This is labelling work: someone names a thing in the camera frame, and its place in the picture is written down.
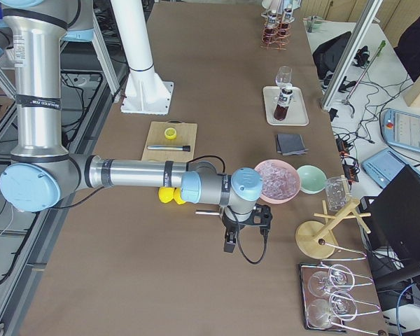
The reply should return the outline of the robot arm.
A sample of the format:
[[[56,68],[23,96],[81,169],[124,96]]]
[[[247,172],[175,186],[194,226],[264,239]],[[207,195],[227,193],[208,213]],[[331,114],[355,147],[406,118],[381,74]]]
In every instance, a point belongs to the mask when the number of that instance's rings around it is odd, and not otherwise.
[[[246,226],[267,237],[272,215],[258,203],[263,181],[253,169],[227,175],[207,162],[102,159],[71,154],[63,146],[60,42],[91,40],[93,17],[91,1],[3,2],[3,20],[13,33],[18,121],[18,143],[0,176],[5,199],[37,212],[85,188],[173,187],[186,202],[219,206],[225,251],[241,246]]]

